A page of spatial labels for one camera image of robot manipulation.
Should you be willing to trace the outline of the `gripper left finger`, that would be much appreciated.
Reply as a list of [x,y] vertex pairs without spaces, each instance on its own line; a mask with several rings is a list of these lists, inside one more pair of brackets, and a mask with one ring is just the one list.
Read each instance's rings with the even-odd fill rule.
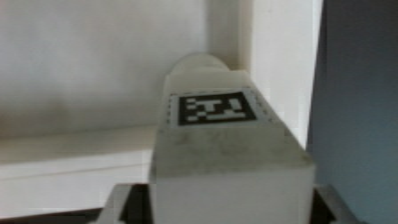
[[150,224],[149,188],[145,184],[117,184],[95,224]]

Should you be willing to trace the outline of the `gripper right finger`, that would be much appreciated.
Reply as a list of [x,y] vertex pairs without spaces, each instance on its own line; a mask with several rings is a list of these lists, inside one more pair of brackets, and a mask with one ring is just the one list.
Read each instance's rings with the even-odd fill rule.
[[309,224],[367,224],[355,217],[330,185],[314,185]]

